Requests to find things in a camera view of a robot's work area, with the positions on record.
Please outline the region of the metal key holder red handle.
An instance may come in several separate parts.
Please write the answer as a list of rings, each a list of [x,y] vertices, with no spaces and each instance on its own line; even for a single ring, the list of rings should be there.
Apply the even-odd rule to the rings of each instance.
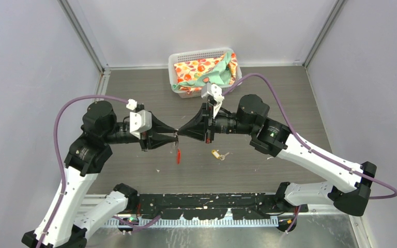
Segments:
[[[181,150],[179,148],[179,135],[177,132],[175,132],[175,138],[176,138],[176,142],[175,142],[175,148],[176,148],[176,164],[180,164],[181,162]]]

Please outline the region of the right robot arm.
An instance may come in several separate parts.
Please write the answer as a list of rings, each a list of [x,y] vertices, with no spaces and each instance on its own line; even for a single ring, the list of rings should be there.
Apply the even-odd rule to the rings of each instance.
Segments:
[[[235,113],[215,111],[213,101],[203,103],[199,112],[178,130],[178,135],[211,143],[215,134],[246,134],[258,152],[293,162],[324,179],[320,183],[280,183],[274,205],[281,212],[304,204],[332,205],[352,215],[363,216],[371,195],[376,165],[346,161],[349,169],[334,164],[339,157],[298,138],[290,128],[268,117],[269,105],[253,94],[244,95]]]

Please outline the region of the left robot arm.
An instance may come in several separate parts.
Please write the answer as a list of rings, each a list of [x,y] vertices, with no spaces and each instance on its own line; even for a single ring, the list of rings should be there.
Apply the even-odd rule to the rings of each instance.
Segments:
[[[129,99],[130,114],[117,121],[111,99],[92,103],[83,115],[82,134],[59,159],[61,182],[39,226],[25,233],[28,247],[85,247],[107,220],[123,211],[133,213],[139,204],[137,190],[120,183],[105,200],[83,215],[79,207],[87,191],[112,155],[113,144],[139,144],[143,151],[177,142],[176,130],[157,119],[144,106]]]

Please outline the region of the colourful patterned cloth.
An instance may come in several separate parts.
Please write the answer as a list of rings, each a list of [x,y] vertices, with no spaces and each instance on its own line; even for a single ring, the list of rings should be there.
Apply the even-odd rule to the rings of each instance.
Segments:
[[[192,94],[201,91],[206,83],[222,87],[236,82],[238,61],[234,52],[219,57],[197,58],[173,65],[175,72],[173,90]]]

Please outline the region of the white plastic basket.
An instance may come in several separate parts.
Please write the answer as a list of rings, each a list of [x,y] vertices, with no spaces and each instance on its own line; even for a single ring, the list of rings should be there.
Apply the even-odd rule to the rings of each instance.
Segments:
[[[219,57],[226,52],[234,52],[231,48],[217,48],[217,49],[205,49],[205,50],[197,50],[197,51],[189,51],[182,53],[175,53],[169,56],[169,78],[171,87],[174,85],[174,76],[175,72],[173,69],[173,65],[178,62],[184,62],[186,60],[193,60],[197,58],[211,58],[211,57]],[[240,66],[238,65],[236,80],[242,77]],[[229,88],[231,85],[224,85],[222,88]],[[187,94],[183,91],[173,90],[172,91],[178,94],[181,98],[192,98],[199,97],[200,91],[193,92],[192,94]]]

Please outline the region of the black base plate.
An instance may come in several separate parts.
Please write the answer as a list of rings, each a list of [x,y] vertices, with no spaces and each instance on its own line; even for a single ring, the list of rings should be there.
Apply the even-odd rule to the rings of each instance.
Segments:
[[[138,199],[120,213],[163,220],[221,220],[231,213],[236,220],[264,220],[296,212],[267,193],[141,194]]]

